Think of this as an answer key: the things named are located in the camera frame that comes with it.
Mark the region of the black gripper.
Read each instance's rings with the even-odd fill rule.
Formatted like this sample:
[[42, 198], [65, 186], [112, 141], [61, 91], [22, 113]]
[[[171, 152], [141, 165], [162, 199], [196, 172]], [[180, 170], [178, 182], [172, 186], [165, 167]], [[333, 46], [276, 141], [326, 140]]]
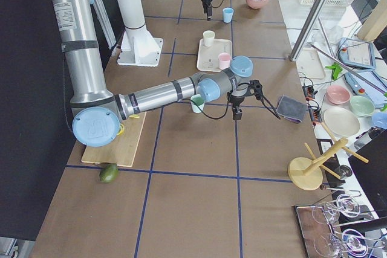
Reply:
[[232, 113], [233, 113], [233, 120], [241, 120], [242, 119], [242, 110], [240, 109], [241, 103], [244, 101], [246, 97], [249, 97], [249, 93], [237, 93], [235, 95], [234, 93], [228, 92], [227, 93], [227, 100], [231, 104], [232, 107]]
[[202, 2], [202, 5], [203, 5], [203, 8], [205, 9], [205, 14], [206, 14], [206, 18], [207, 18], [207, 21], [210, 21], [211, 18], [212, 18], [212, 0], [201, 0]]

